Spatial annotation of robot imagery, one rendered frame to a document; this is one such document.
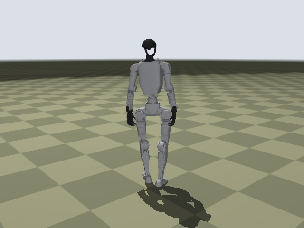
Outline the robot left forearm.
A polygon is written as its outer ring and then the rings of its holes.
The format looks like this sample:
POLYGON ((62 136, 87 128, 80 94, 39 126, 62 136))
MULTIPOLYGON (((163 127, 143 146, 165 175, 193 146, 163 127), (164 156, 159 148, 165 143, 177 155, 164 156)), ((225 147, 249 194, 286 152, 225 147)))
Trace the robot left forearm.
POLYGON ((127 102, 126 107, 129 107, 129 111, 133 109, 133 97, 134 93, 127 90, 127 102))

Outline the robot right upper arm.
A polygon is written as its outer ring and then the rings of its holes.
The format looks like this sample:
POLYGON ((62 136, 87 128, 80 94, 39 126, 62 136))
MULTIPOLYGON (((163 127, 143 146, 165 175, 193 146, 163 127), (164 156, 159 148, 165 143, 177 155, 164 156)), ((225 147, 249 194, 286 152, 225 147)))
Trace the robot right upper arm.
POLYGON ((165 80, 165 85, 164 85, 164 90, 165 91, 172 91, 171 88, 171 66, 167 62, 160 62, 161 69, 164 71, 164 80, 165 80))

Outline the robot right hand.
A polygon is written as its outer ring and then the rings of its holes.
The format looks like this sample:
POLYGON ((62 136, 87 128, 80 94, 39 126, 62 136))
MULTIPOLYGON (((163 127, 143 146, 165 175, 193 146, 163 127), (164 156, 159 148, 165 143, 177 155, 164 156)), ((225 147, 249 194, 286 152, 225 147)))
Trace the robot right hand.
POLYGON ((175 119, 176 119, 176 106, 172 107, 172 117, 170 118, 170 120, 172 119, 171 123, 169 123, 169 126, 173 126, 175 124, 175 119))

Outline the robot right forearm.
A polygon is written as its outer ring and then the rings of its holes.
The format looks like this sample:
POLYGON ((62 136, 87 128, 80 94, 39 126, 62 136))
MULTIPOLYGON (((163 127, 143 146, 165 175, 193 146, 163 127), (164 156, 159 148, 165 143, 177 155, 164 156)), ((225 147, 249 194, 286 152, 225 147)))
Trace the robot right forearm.
POLYGON ((172 88, 172 91, 169 91, 167 93, 167 96, 168 96, 168 99, 169 99, 169 103, 171 105, 171 110, 172 110, 172 107, 173 106, 176 106, 176 109, 178 108, 177 105, 176 105, 176 99, 175 99, 175 93, 174 93, 174 88, 173 88, 173 84, 171 84, 171 88, 172 88))

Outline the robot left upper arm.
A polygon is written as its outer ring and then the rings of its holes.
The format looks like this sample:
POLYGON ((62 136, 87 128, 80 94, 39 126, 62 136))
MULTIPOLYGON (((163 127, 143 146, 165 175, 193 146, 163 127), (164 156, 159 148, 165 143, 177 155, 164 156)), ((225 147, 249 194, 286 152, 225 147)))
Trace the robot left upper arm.
POLYGON ((138 63, 132 64, 130 67, 130 78, 129 78, 129 88, 128 91, 136 92, 137 86, 135 85, 138 72, 138 63))

